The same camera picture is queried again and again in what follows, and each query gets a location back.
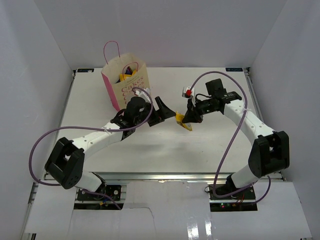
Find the yellow snack packet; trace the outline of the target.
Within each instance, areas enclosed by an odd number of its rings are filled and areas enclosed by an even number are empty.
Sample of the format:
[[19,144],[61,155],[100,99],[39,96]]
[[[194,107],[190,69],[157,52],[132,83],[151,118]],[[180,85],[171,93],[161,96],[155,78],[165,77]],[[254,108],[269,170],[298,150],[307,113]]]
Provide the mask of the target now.
[[120,75],[119,75],[118,83],[119,83],[119,82],[123,82],[123,81],[125,81],[127,78],[130,78],[130,77],[131,77],[130,74],[120,74]]

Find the purple Krokant snack bag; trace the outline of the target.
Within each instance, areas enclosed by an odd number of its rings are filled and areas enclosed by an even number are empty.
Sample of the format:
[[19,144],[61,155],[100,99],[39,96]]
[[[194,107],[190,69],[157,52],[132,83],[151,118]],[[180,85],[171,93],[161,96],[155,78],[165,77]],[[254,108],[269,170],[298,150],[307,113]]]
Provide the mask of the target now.
[[126,68],[124,74],[131,75],[131,76],[132,76],[133,71],[134,71],[134,70],[133,70],[130,66],[128,66],[128,67]]

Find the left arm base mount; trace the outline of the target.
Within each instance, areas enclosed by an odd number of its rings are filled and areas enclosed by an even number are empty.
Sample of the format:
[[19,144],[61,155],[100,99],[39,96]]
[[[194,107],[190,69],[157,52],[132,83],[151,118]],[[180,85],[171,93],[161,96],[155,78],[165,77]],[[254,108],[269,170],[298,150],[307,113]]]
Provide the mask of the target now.
[[103,184],[96,193],[79,189],[76,194],[75,210],[121,210],[122,186]]

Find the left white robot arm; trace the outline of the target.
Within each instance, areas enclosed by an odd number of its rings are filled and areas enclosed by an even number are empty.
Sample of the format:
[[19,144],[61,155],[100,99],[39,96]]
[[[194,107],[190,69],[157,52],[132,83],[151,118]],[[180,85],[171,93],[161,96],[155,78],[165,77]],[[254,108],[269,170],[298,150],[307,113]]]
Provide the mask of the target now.
[[98,174],[85,171],[84,162],[107,146],[128,138],[144,120],[152,127],[175,117],[176,113],[160,97],[157,96],[155,101],[158,110],[152,107],[148,99],[134,96],[126,108],[120,110],[100,131],[71,140],[60,138],[44,169],[66,190],[76,187],[87,190],[96,200],[103,198],[106,193],[105,181]]

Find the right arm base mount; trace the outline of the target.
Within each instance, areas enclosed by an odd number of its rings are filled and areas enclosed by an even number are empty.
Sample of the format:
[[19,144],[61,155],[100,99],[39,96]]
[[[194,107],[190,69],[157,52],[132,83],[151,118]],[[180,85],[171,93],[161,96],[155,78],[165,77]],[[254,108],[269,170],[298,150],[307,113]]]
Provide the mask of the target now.
[[252,204],[256,201],[256,194],[253,187],[250,187],[240,193],[236,193],[224,198],[218,198],[213,194],[213,185],[210,184],[204,188],[204,192],[209,194],[210,205],[218,207],[221,210],[234,209],[244,205]]

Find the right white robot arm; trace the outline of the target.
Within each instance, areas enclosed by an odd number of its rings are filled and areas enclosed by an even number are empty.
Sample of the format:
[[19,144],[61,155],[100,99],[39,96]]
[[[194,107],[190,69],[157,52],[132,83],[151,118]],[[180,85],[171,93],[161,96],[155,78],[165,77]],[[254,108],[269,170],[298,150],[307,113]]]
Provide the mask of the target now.
[[198,99],[191,87],[183,90],[182,96],[187,98],[187,111],[182,123],[201,123],[204,115],[221,112],[236,124],[237,132],[241,131],[247,137],[251,144],[247,164],[229,175],[224,185],[211,188],[217,198],[236,200],[262,177],[290,166],[289,136],[264,124],[247,109],[246,101],[238,93],[228,92],[223,87],[221,79],[211,80],[205,85],[208,93],[205,100]]

